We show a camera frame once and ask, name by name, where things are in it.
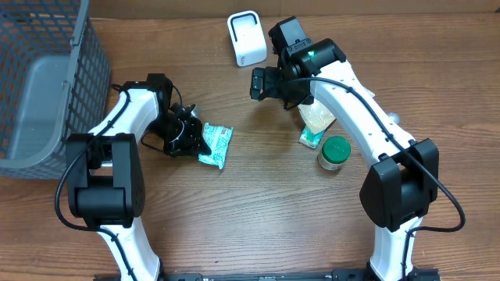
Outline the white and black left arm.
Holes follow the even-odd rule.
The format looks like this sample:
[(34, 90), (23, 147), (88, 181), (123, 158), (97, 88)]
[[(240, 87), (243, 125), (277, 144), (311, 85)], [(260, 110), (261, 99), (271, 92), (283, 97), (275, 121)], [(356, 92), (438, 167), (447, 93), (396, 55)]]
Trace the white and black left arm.
[(121, 280), (164, 280), (160, 257), (152, 250), (141, 219), (145, 179), (138, 143), (146, 133), (163, 140), (159, 152), (170, 156), (210, 155), (194, 105), (173, 103), (177, 91), (163, 73), (144, 81), (114, 84), (119, 100), (86, 133), (66, 141), (66, 171), (59, 182), (68, 188), (72, 215), (84, 220), (78, 230), (97, 233), (109, 247)]

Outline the green lid Knorr jar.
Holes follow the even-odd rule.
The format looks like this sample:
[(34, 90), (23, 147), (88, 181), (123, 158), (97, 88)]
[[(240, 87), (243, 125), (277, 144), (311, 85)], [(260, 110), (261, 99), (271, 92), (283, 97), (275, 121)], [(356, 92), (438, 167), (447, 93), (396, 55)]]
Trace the green lid Knorr jar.
[(334, 171), (342, 167), (350, 154), (350, 143), (343, 137), (334, 136), (325, 141), (317, 160), (322, 168)]

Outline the grey plastic mesh basket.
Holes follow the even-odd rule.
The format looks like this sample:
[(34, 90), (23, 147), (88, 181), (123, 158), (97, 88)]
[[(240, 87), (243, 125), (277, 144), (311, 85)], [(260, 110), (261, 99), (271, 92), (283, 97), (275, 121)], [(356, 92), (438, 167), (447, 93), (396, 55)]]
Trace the grey plastic mesh basket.
[(88, 1), (1, 3), (1, 174), (57, 179), (66, 139), (104, 118), (111, 67)]

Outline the white barcode scanner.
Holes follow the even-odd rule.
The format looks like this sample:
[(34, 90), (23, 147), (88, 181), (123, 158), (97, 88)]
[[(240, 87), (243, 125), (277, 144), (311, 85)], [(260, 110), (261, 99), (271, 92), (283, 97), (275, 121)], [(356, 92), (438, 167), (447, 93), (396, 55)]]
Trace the white barcode scanner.
[(238, 66), (250, 66), (266, 60), (266, 39), (259, 15), (255, 11), (247, 10), (230, 15), (227, 27)]

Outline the small Kleenex tissue pack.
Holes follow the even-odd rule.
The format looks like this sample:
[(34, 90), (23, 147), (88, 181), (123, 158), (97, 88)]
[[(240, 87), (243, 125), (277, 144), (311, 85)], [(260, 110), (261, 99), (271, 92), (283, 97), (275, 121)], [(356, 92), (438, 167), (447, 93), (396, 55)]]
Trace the small Kleenex tissue pack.
[(306, 147), (316, 149), (319, 143), (321, 142), (323, 135), (324, 135), (323, 131), (319, 133), (314, 133), (310, 130), (310, 128), (305, 126), (305, 128), (301, 132), (298, 142), (304, 144)]

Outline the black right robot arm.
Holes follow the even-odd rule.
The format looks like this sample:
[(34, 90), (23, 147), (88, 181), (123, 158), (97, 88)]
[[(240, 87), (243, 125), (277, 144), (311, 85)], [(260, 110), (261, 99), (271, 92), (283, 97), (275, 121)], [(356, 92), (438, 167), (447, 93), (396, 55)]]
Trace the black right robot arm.
[(292, 16), (269, 32), (277, 66), (252, 72), (255, 100), (279, 98), (290, 109), (319, 101), (354, 141), (368, 174), (359, 192), (375, 225), (374, 250), (363, 269), (334, 269), (333, 280), (438, 280), (411, 258), (415, 234), (436, 200), (439, 152), (393, 121), (357, 79), (344, 52), (329, 38), (313, 42)]

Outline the teal wet wipes pack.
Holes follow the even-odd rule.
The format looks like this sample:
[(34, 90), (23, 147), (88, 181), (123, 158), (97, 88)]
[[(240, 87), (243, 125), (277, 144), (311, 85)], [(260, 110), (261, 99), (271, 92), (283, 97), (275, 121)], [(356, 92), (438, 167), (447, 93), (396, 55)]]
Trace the teal wet wipes pack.
[(222, 170), (233, 131), (233, 127), (226, 128), (224, 126), (212, 126), (209, 123), (205, 123), (202, 136), (211, 149), (211, 153), (208, 155), (200, 154), (198, 160), (207, 165), (217, 166), (219, 170)]

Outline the yellow dish soap bottle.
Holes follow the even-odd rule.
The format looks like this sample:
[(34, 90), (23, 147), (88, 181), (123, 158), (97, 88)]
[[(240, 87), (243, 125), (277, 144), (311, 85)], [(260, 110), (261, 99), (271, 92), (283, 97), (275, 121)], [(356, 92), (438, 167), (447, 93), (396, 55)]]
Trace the yellow dish soap bottle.
[(389, 112), (387, 116), (392, 120), (393, 123), (399, 124), (400, 122), (400, 117), (397, 113), (395, 112)]

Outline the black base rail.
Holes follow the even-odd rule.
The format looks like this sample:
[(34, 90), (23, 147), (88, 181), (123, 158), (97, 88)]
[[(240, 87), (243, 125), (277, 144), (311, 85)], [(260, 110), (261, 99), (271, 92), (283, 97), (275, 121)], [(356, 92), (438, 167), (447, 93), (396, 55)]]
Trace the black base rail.
[[(411, 281), (439, 281), (437, 269), (417, 269), (414, 268), (407, 280)], [(120, 280), (120, 277), (95, 277), (94, 281)], [(300, 272), (289, 273), (285, 275), (267, 274), (267, 275), (215, 275), (203, 276), (196, 274), (161, 274), (159, 280), (165, 281), (361, 281), (378, 280), (371, 269), (335, 269), (332, 272)]]

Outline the brown Panfree bread bag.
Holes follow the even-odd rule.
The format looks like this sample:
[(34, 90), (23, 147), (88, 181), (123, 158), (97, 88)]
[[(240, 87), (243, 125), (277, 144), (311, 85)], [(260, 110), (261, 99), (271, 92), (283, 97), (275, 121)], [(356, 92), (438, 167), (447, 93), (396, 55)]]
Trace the brown Panfree bread bag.
[[(341, 114), (341, 125), (346, 132), (355, 136), (359, 132), (356, 126), (356, 113), (366, 111), (365, 106), (351, 92), (347, 92), (340, 87), (332, 87), (329, 94), (341, 93), (339, 99), (334, 98), (334, 110)], [(312, 105), (300, 105), (298, 107), (300, 115), (306, 126), (313, 132), (324, 131), (337, 116), (319, 99), (315, 98)]]

